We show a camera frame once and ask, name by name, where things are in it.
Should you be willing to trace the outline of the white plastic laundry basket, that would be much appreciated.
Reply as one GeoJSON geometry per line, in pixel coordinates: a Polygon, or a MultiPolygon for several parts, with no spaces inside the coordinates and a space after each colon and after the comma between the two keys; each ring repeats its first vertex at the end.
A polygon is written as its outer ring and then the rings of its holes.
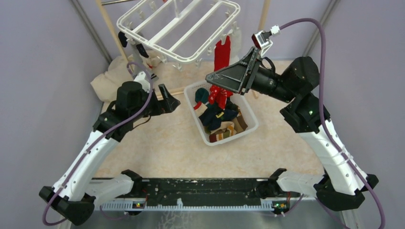
{"type": "Polygon", "coordinates": [[[210,104],[211,90],[211,84],[199,81],[183,91],[192,118],[208,146],[236,140],[258,128],[258,120],[243,96],[233,94],[227,100],[227,107],[219,110],[216,103],[210,104]]]}

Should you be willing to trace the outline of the red plain sock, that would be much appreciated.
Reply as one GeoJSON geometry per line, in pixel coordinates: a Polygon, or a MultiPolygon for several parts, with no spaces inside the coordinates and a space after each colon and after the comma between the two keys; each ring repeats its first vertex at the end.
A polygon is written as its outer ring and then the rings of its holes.
{"type": "Polygon", "coordinates": [[[224,67],[229,66],[231,53],[230,37],[226,36],[225,43],[218,41],[214,49],[214,71],[218,71],[224,67]]]}

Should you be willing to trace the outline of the navy buckle christmas sock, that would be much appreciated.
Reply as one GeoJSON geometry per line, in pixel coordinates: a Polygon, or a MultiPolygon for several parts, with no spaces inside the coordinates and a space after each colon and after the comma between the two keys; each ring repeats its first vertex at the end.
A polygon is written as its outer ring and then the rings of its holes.
{"type": "Polygon", "coordinates": [[[238,112],[231,109],[221,109],[217,106],[212,106],[207,108],[199,119],[204,127],[208,130],[213,131],[221,126],[222,122],[231,121],[236,118],[238,112]]]}

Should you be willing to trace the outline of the white plastic sock hanger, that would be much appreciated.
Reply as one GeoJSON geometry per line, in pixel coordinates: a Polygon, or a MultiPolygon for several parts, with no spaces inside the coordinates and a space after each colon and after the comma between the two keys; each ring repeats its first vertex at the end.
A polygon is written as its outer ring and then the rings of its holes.
{"type": "Polygon", "coordinates": [[[116,25],[163,62],[199,63],[226,43],[240,11],[230,0],[140,0],[116,25]]]}

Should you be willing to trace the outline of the dark navy sock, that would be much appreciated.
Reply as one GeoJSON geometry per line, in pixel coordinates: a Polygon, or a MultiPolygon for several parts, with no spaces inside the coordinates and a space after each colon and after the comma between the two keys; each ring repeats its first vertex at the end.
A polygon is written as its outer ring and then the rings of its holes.
{"type": "Polygon", "coordinates": [[[126,48],[127,45],[128,45],[128,39],[126,37],[126,34],[123,33],[122,31],[120,31],[117,36],[118,36],[118,39],[119,39],[119,41],[121,43],[121,46],[123,48],[126,48]]]}

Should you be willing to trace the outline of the red snowflake sock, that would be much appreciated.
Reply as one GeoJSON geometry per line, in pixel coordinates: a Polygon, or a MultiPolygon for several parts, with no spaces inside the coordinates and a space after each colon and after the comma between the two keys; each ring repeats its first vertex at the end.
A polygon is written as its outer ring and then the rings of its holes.
{"type": "Polygon", "coordinates": [[[208,102],[210,104],[217,103],[218,107],[221,109],[225,109],[227,99],[234,94],[233,92],[216,85],[210,87],[209,93],[208,102]]]}

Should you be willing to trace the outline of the white grey sock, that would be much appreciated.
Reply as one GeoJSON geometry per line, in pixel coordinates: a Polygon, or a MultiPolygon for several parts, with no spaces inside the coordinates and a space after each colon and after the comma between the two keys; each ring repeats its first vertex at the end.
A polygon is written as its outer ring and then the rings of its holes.
{"type": "Polygon", "coordinates": [[[142,44],[131,44],[133,61],[142,63],[149,68],[152,80],[158,80],[158,76],[154,73],[154,68],[160,64],[160,59],[156,56],[149,55],[142,44]]]}

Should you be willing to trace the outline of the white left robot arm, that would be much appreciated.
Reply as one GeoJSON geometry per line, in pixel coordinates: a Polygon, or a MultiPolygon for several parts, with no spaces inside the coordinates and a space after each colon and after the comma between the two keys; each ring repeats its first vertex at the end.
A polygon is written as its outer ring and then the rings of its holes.
{"type": "Polygon", "coordinates": [[[172,113],[180,105],[165,85],[160,84],[159,90],[161,99],[152,86],[144,88],[138,82],[125,82],[117,89],[116,100],[98,117],[85,146],[68,170],[52,186],[40,190],[47,208],[79,226],[106,202],[122,195],[136,198],[145,194],[142,177],[129,169],[95,186],[90,182],[106,157],[134,129],[137,120],[172,113]]]}

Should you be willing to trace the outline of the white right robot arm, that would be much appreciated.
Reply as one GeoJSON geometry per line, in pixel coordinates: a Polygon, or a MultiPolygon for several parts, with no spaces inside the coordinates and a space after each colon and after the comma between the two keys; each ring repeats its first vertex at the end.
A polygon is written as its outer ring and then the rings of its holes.
{"type": "Polygon", "coordinates": [[[363,193],[375,187],[378,178],[360,170],[345,147],[336,149],[338,136],[326,108],[312,90],[319,85],[320,73],[310,57],[298,57],[277,74],[275,67],[265,68],[257,48],[242,60],[206,75],[212,85],[243,95],[249,90],[285,102],[280,113],[315,152],[325,173],[300,174],[277,169],[255,192],[260,198],[280,197],[296,192],[317,198],[333,211],[357,209],[364,202],[363,193]]]}

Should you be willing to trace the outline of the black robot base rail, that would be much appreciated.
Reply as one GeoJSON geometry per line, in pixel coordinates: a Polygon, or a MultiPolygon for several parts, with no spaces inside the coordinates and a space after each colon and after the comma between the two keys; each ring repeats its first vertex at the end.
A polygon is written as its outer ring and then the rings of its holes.
{"type": "Polygon", "coordinates": [[[103,211],[270,211],[287,213],[301,194],[272,194],[266,178],[145,178],[103,211]]]}

